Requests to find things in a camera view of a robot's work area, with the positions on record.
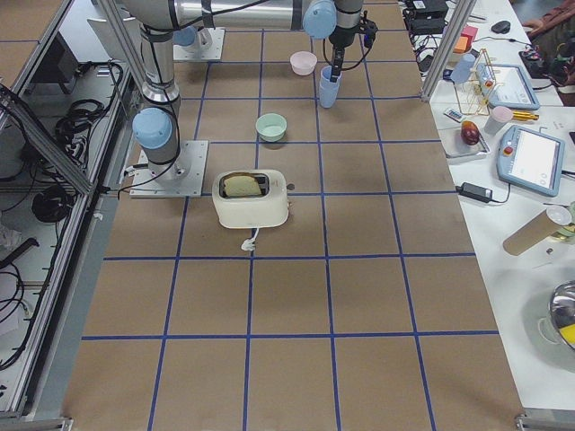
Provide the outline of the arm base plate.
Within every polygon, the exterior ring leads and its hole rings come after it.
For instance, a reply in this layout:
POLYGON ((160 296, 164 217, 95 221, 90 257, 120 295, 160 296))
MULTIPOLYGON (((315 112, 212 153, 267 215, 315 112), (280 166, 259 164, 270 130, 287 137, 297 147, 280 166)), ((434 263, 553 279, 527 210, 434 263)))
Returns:
POLYGON ((197 198, 201 195, 208 158, 207 140, 188 140, 181 143, 181 152, 174 166, 158 180, 154 173, 158 165, 136 170, 136 187, 129 190, 132 198, 197 198))
POLYGON ((219 61, 223 53, 224 28, 188 27, 173 34, 173 59, 175 62, 219 61))

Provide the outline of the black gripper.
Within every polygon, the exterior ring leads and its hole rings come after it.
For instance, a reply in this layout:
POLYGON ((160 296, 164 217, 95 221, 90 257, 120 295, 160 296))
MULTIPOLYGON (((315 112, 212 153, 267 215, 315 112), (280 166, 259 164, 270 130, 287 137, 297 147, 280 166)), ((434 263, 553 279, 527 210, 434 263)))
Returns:
POLYGON ((332 62, 330 82, 337 83, 341 77, 345 48, 349 47, 357 34, 363 36, 364 46, 372 48, 376 40, 377 25, 368 17, 368 11, 337 11, 336 27, 330 36, 332 62))

